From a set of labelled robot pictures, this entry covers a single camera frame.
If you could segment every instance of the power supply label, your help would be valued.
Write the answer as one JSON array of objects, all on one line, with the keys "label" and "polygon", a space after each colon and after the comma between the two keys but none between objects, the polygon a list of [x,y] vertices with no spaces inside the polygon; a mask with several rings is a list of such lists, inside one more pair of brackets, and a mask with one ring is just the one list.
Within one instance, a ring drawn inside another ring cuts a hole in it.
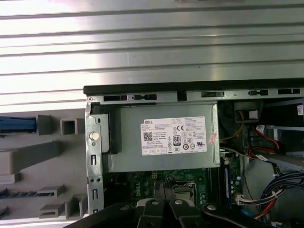
[{"label": "power supply label", "polygon": [[142,155],[206,152],[205,117],[144,120],[141,140]]}]

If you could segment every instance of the connector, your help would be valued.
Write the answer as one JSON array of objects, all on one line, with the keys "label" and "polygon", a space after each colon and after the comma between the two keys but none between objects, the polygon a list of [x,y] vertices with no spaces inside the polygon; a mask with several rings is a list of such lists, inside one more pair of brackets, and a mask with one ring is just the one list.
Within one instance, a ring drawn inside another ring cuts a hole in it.
[{"label": "connector", "polygon": [[241,202],[240,198],[244,198],[244,195],[235,191],[234,192],[234,202],[238,205],[238,206],[242,206],[244,205],[244,203]]}]

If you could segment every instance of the dell logo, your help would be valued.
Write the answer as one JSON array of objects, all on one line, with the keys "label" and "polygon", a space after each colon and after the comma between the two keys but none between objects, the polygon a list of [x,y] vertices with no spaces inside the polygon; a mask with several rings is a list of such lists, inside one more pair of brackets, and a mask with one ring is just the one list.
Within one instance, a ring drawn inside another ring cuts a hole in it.
[{"label": "dell logo", "polygon": [[141,184],[136,183],[136,196],[141,196]]}]

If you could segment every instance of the silver metal side panel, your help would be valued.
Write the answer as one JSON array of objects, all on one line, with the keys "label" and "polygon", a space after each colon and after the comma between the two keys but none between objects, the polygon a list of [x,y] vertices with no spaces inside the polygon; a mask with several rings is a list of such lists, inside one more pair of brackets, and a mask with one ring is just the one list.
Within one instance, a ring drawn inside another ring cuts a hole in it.
[{"label": "silver metal side panel", "polygon": [[0,113],[83,86],[300,78],[303,0],[0,1]]}]

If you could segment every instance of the yellow wire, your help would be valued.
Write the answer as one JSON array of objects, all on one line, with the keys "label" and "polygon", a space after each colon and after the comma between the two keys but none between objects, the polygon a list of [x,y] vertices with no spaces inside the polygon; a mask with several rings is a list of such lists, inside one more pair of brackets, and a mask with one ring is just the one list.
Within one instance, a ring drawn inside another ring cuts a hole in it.
[{"label": "yellow wire", "polygon": [[263,213],[263,214],[261,214],[261,215],[255,216],[254,218],[255,218],[255,219],[258,219],[258,218],[260,218],[260,217],[264,216],[265,214],[267,214],[268,212],[269,212],[269,210],[268,210],[268,211],[266,211],[266,212],[264,212],[264,213]]},{"label": "yellow wire", "polygon": [[[243,120],[244,119],[243,112],[239,111],[239,114],[241,115],[241,118]],[[229,136],[227,138],[223,138],[223,139],[220,139],[220,140],[227,140],[227,139],[232,139],[232,138],[236,137],[238,134],[240,134],[242,132],[244,126],[245,126],[244,123],[242,123],[241,126],[239,127],[239,129],[232,136]]]}]

